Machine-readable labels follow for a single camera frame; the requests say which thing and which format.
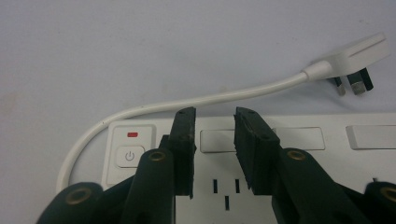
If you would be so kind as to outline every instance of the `power button symbol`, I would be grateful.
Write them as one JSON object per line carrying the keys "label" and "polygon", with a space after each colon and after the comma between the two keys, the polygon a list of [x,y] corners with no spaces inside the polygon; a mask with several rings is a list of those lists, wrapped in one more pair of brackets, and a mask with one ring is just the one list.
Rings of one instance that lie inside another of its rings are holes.
{"label": "power button symbol", "polygon": [[119,147],[116,151],[116,164],[120,168],[137,167],[143,153],[145,149],[141,146]]}
{"label": "power button symbol", "polygon": [[134,159],[134,153],[132,151],[129,151],[125,154],[125,160],[132,161],[133,159]]}

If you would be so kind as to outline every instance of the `black plastic part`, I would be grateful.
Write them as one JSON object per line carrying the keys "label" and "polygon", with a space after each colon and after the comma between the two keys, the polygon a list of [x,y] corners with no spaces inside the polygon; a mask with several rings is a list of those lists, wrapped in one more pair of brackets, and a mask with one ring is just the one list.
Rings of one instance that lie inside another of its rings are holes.
{"label": "black plastic part", "polygon": [[145,152],[129,190],[121,224],[175,223],[174,160],[167,149]]}
{"label": "black plastic part", "polygon": [[125,200],[133,181],[134,177],[131,176],[112,188],[105,190],[97,203],[91,223],[119,223]]}
{"label": "black plastic part", "polygon": [[194,153],[196,150],[194,139],[195,108],[188,107],[179,110],[175,115],[166,144],[175,160],[176,195],[190,195],[190,198],[192,198]]}
{"label": "black plastic part", "polygon": [[247,186],[255,195],[271,195],[279,138],[253,110],[237,107],[234,144]]}
{"label": "black plastic part", "polygon": [[374,223],[396,222],[396,185],[388,182],[370,183],[364,191],[364,213]]}
{"label": "black plastic part", "polygon": [[102,187],[95,183],[78,183],[61,191],[43,212],[38,224],[91,223]]}
{"label": "black plastic part", "polygon": [[274,197],[289,194],[298,223],[371,223],[309,153],[297,148],[278,152],[276,170],[287,192]]}
{"label": "black plastic part", "polygon": [[158,148],[168,148],[169,134],[164,134]]}

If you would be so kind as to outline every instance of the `white power strip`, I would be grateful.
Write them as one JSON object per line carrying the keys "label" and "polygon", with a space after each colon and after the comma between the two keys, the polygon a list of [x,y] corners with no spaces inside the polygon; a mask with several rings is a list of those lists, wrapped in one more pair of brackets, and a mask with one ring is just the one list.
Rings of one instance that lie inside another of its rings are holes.
{"label": "white power strip", "polygon": [[[308,149],[344,186],[363,192],[367,183],[396,183],[396,113],[262,116],[282,147]],[[172,119],[110,124],[102,186],[134,175],[139,156],[158,147]],[[233,148],[233,117],[195,122],[194,197],[177,197],[177,223],[276,223],[270,196],[248,190]]]}

